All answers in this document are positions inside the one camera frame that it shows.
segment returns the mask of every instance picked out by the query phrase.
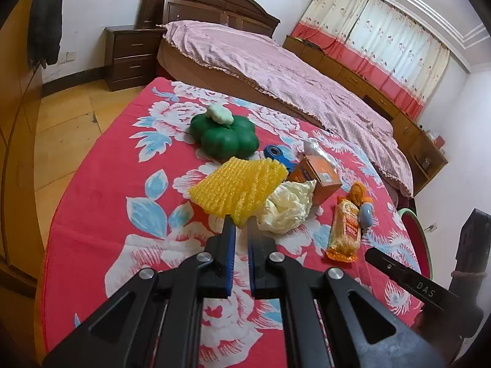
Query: pink bedspread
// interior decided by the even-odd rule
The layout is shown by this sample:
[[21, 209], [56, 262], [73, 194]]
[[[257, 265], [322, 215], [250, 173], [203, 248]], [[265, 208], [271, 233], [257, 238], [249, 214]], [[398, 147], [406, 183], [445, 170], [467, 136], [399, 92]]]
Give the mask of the pink bedspread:
[[412, 196], [411, 168], [397, 148], [391, 124], [343, 86], [266, 36], [197, 21], [171, 22], [165, 27], [165, 40], [183, 55], [200, 65], [253, 80], [262, 93], [358, 144], [389, 184], [404, 196]]

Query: red chair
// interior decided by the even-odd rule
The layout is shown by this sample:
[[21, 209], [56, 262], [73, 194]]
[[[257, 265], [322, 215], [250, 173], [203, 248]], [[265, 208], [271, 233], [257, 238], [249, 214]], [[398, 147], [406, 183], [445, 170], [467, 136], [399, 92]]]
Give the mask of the red chair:
[[431, 266], [430, 251], [418, 217], [410, 209], [401, 209], [397, 213], [409, 234], [414, 253], [416, 253], [416, 258], [418, 259], [421, 275], [432, 280], [433, 268]]

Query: crumpled white bag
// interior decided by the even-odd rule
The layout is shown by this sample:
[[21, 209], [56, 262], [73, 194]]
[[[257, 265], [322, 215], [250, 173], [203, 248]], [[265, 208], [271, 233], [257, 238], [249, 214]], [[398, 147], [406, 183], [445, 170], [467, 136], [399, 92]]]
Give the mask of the crumpled white bag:
[[315, 184], [316, 180], [278, 185], [256, 214], [259, 229], [283, 234], [297, 228], [310, 212]]

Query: cardboard box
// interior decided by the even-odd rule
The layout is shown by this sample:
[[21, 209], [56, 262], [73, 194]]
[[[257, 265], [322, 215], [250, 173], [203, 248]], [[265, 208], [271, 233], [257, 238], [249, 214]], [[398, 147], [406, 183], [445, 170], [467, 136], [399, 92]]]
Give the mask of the cardboard box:
[[321, 205], [343, 183], [331, 164], [322, 156], [306, 155], [288, 176], [288, 181], [306, 182], [316, 180], [312, 197], [314, 205]]

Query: green pumpkin toy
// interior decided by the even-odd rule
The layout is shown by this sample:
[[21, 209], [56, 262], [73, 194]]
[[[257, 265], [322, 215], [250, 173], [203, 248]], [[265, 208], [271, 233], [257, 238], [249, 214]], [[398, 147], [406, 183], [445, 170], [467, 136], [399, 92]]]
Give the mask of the green pumpkin toy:
[[254, 124], [244, 116], [232, 115], [227, 108], [212, 104], [206, 113], [191, 119], [189, 134], [205, 153], [225, 161], [235, 156], [247, 159], [259, 148]]

